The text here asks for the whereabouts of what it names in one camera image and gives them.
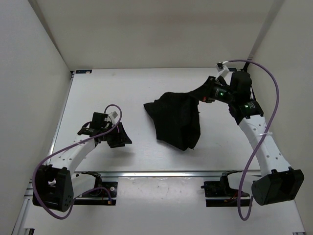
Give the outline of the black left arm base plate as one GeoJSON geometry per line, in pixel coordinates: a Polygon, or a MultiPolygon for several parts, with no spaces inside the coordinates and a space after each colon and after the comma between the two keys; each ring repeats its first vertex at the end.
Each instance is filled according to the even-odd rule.
{"type": "Polygon", "coordinates": [[[99,189],[81,197],[74,201],[74,205],[90,205],[90,206],[115,206],[117,200],[117,181],[103,181],[102,187],[106,189],[99,189]]]}

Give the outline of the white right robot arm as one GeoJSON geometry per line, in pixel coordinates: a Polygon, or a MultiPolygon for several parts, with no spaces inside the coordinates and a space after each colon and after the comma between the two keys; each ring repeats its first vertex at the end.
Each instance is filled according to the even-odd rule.
{"type": "Polygon", "coordinates": [[[201,101],[209,103],[218,100],[228,104],[230,114],[256,150],[261,176],[246,176],[243,194],[253,196],[261,206],[294,200],[304,181],[304,174],[300,169],[291,167],[266,130],[269,124],[259,103],[250,96],[251,84],[249,75],[233,75],[229,85],[221,76],[210,76],[203,85],[201,101]]]}

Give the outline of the black pleated skirt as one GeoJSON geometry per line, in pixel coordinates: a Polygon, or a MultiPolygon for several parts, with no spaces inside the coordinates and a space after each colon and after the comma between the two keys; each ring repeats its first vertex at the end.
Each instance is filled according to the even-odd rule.
{"type": "Polygon", "coordinates": [[[198,88],[187,93],[166,92],[159,99],[145,103],[156,139],[182,151],[194,149],[201,136],[198,105],[207,98],[198,88]]]}

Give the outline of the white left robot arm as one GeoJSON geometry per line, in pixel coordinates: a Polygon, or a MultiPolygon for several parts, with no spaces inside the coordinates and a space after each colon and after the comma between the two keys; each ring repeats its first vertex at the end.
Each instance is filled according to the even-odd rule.
{"type": "Polygon", "coordinates": [[[99,173],[77,173],[75,170],[102,141],[110,148],[132,143],[121,122],[115,125],[108,121],[99,128],[95,128],[91,122],[84,124],[78,131],[74,147],[59,153],[55,162],[38,167],[34,179],[33,205],[66,212],[76,197],[101,194],[104,189],[99,173]]]}

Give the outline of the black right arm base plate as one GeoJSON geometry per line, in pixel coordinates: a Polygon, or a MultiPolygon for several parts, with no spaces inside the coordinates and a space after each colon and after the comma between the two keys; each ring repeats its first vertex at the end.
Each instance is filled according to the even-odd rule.
{"type": "Polygon", "coordinates": [[[229,186],[228,175],[240,173],[227,171],[222,173],[219,181],[204,181],[201,189],[204,190],[207,208],[237,207],[238,190],[229,186]]]}

